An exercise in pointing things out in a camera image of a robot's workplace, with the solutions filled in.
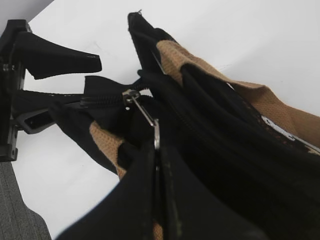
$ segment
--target black plastic bracket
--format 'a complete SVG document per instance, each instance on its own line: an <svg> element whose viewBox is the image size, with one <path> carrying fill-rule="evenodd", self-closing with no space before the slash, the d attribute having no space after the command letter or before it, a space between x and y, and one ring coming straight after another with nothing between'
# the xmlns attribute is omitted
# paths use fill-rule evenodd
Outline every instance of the black plastic bracket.
<svg viewBox="0 0 320 240"><path fill-rule="evenodd" d="M13 93L24 87L25 68L13 59L13 48L19 32L31 32L25 20L9 20L0 38L0 162L17 159L18 126L12 116Z"/></svg>

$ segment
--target white wall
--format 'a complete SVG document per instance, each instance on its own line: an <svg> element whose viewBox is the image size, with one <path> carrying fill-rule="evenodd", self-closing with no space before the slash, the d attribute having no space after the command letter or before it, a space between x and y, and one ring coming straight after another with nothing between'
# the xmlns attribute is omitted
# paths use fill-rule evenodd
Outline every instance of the white wall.
<svg viewBox="0 0 320 240"><path fill-rule="evenodd" d="M7 20L26 19L28 22L53 0L0 0L0 35Z"/></svg>

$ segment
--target white background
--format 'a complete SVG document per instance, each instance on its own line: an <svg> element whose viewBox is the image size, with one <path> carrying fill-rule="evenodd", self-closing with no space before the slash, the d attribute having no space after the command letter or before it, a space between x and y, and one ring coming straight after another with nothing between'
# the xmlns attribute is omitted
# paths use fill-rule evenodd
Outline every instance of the white background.
<svg viewBox="0 0 320 240"><path fill-rule="evenodd" d="M131 83L140 65L127 14L140 9L154 27L228 77L266 84L285 103L320 116L319 0L55 0L30 25L51 42L100 55L98 75ZM25 79L33 91L83 88L83 74ZM22 197L53 238L118 182L57 126L37 135L20 132L17 147L13 167Z"/></svg>

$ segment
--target black plastic mount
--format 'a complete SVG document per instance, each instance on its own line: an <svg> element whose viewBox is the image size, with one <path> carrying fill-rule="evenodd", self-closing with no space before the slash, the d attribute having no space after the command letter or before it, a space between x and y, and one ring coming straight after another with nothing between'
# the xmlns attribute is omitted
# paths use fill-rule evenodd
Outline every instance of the black plastic mount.
<svg viewBox="0 0 320 240"><path fill-rule="evenodd" d="M19 93L23 92L26 69L37 80L62 74L95 73L102 70L102 65L98 55L69 49L33 34L25 20L8 20L0 38L0 162L17 159L18 130L34 134L54 124L48 106L40 109L30 106L26 94L21 101L15 99L22 96ZM57 95L48 100L51 95L44 93L37 100L77 105L79 98Z"/></svg>
<svg viewBox="0 0 320 240"><path fill-rule="evenodd" d="M25 68L13 59L12 49L19 32L31 33L25 20L9 20L0 38L0 162L17 159L18 126L11 113L12 95L24 87Z"/></svg>

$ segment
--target zipper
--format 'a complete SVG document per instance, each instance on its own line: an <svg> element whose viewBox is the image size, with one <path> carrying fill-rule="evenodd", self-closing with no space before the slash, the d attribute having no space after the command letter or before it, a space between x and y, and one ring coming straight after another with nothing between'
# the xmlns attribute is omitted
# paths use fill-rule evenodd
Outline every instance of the zipper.
<svg viewBox="0 0 320 240"><path fill-rule="evenodd" d="M142 91L149 89L148 84L137 81L131 86L128 86L128 89L135 91ZM109 95L93 95L93 96L83 96L80 100L80 106L84 109L101 109L106 107L112 107L118 104L125 104L123 100L123 95L121 92L117 92Z"/></svg>
<svg viewBox="0 0 320 240"><path fill-rule="evenodd" d="M139 92L142 90L150 89L150 85L142 81L137 81L133 83L131 86L128 86L128 88L130 90ZM159 88L157 88L157 92L159 92L161 96L166 95L162 90L159 90ZM199 131L195 130L195 128L192 126L192 123L186 120L185 116L183 116L183 114L180 113L180 111L177 109L177 107L171 99L165 99L166 104L171 109L171 112L174 114L175 118L180 123L182 123L190 131L192 135L194 135L201 142L205 143L207 147L209 147L210 140L208 140L208 138L201 134ZM110 95L84 96L80 100L80 106L84 109L103 109L117 105L123 105L124 108L127 106L127 104L124 102L123 92Z"/></svg>

